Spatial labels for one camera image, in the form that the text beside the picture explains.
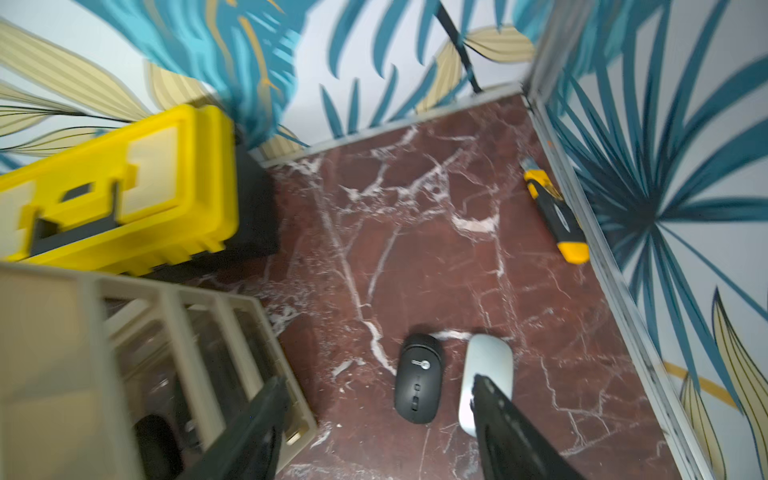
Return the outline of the beige drawer organizer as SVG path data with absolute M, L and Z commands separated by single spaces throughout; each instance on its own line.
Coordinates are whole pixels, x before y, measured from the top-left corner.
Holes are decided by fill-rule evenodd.
M 289 395 L 277 474 L 318 426 L 258 300 L 1 266 L 5 479 L 146 479 L 134 425 L 150 414 L 171 426 L 183 473 L 273 377 Z

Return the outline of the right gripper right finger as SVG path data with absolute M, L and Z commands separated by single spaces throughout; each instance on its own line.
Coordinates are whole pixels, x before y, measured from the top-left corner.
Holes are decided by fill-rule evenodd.
M 486 479 L 581 479 L 573 468 L 489 377 L 472 388 L 483 476 Z

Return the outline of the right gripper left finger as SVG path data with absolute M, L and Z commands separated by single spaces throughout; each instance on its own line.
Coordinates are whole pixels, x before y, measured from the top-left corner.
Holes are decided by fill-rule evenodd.
M 272 479 L 275 477 L 289 407 L 286 379 L 264 384 L 233 424 L 182 479 Z

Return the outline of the white computer mouse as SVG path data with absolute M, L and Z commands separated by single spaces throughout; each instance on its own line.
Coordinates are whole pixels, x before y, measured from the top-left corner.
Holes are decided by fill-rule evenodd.
M 476 375 L 490 378 L 508 399 L 512 399 L 514 356 L 511 347 L 503 340 L 487 334 L 476 334 L 469 340 L 461 383 L 458 420 L 462 430 L 471 437 L 476 437 L 474 413 L 471 408 Z

